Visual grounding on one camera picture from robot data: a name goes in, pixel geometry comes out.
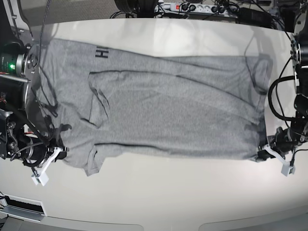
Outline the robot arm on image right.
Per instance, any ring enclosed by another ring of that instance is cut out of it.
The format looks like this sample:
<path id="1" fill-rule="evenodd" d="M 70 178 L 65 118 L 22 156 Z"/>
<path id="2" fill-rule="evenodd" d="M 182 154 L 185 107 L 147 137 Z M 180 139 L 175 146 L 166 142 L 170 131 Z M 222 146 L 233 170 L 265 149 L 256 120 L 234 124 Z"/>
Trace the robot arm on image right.
<path id="1" fill-rule="evenodd" d="M 258 157 L 279 159 L 285 167 L 294 169 L 295 155 L 298 147 L 308 141 L 308 3 L 300 3 L 295 16 L 294 32 L 291 35 L 291 57 L 294 74 L 283 77 L 279 75 L 270 86 L 268 102 L 276 118 L 285 122 L 287 128 L 276 129 L 268 143 L 260 148 Z M 295 116 L 287 117 L 278 95 L 279 83 L 293 81 L 295 89 Z"/>

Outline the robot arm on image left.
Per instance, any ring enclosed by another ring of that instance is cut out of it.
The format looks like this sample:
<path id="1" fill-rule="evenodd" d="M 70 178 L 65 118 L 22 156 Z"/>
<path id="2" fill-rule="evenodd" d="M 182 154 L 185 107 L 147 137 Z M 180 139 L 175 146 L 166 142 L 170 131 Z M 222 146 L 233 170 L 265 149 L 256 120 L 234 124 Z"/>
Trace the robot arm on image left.
<path id="1" fill-rule="evenodd" d="M 0 157 L 21 160 L 38 178 L 50 163 L 64 159 L 67 149 L 56 140 L 56 128 L 26 77 L 39 67 L 41 46 L 23 43 L 10 1 L 8 6 L 6 11 L 4 2 L 0 2 Z M 28 119 L 29 94 L 48 121 L 47 134 Z"/>

